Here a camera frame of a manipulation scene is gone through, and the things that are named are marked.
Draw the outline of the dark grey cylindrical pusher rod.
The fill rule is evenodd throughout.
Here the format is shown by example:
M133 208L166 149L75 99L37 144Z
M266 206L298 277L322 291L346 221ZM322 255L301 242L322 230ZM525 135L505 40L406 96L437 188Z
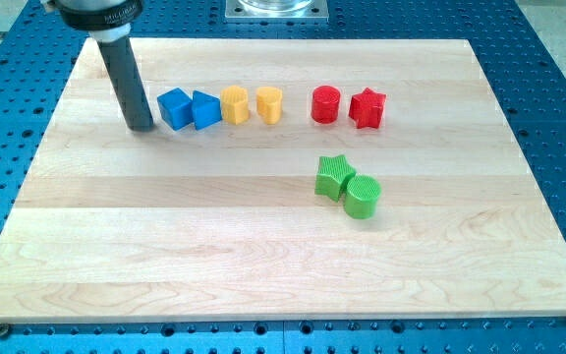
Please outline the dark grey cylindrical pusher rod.
M97 45L127 127L135 132L150 131L153 118L130 39L123 36Z

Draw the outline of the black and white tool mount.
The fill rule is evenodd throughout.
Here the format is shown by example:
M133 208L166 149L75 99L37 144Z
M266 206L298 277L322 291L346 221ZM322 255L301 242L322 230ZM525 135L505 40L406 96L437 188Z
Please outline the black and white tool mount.
M40 0L47 12L57 11L75 30L87 31L97 42L128 36L131 23L142 13L142 0Z

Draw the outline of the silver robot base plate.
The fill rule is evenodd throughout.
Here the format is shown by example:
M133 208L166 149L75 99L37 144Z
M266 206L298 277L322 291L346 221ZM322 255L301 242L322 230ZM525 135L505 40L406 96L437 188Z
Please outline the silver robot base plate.
M327 22L327 0L226 0L225 20L229 23Z

